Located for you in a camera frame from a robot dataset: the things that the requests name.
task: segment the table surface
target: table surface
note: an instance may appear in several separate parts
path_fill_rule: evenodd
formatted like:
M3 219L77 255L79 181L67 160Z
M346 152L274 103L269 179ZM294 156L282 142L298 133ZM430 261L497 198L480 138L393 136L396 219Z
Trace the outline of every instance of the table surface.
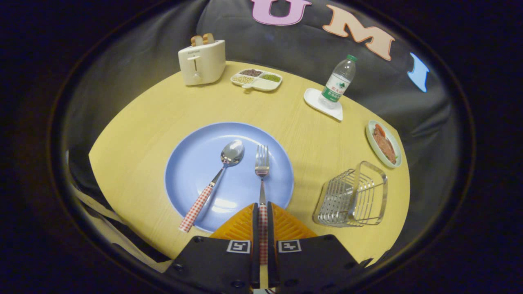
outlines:
M232 84L230 77L247 68L280 74L283 81L272 92ZM254 125L278 140L291 160L294 192L287 211L318 235L336 235L356 261L374 258L372 264L392 247L407 215L410 178L400 137L383 119L345 96L340 99L343 121L322 114L305 103L307 88L321 90L323 85L240 62L227 61L221 78L208 85L185 86L178 72L133 100L103 130L89 153L98 185L131 229L175 258L191 237L210 233L194 227L189 233L178 230L182 216L171 205L164 185L165 166L174 147L194 130L212 123ZM400 167L386 167L372 151L365 135L371 119L395 135L403 155ZM385 171L389 179L382 222L359 228L314 223L312 214L323 184L363 160Z

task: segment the metal rack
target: metal rack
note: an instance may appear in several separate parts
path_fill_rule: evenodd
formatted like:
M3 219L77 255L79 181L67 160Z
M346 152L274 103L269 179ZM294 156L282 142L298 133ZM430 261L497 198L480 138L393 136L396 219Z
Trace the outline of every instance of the metal rack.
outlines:
M313 220L340 228L377 225L385 213L387 186L385 172L362 161L323 185Z

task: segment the spoon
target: spoon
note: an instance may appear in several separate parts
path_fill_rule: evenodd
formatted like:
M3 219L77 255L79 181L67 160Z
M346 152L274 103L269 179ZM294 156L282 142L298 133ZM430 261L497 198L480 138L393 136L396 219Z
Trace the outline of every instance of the spoon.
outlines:
M191 209L189 209L189 212L185 215L184 220L181 221L181 224L178 228L182 232L189 232L196 220L196 217L200 213L201 208L207 201L207 198L209 198L209 195L211 195L212 189L218 182L218 179L220 178L222 172L225 170L225 168L238 164L240 160L242 160L244 152L245 148L240 140L234 140L227 144L225 148L223 148L222 153L220 155L223 167L218 172L218 174L216 174L216 177L214 177L211 183L209 183L209 185L205 187L198 199L196 199L196 202L192 205Z

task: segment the spoon handle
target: spoon handle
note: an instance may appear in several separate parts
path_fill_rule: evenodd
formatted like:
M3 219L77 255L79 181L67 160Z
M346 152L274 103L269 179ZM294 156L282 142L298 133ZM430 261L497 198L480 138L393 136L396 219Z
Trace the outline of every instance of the spoon handle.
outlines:
M205 189L201 192L200 196L198 197L198 199L196 199L196 202L192 205L191 209L189 209L189 212L185 215L184 220L181 221L181 224L178 227L182 232L189 232L189 230L192 227L192 224L194 224L196 220L196 217L200 213L201 208L205 204L205 201L207 200L207 198L209 198L209 195L211 195L211 192L211 185L205 187Z

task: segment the bottle label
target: bottle label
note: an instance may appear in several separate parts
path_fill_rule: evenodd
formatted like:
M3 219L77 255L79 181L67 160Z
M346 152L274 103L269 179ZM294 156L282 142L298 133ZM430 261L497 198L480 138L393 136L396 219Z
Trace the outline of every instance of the bottle label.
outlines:
M345 93L349 84L350 82L344 81L335 75L331 75L322 91L322 95L332 102L338 102L339 98L343 93Z

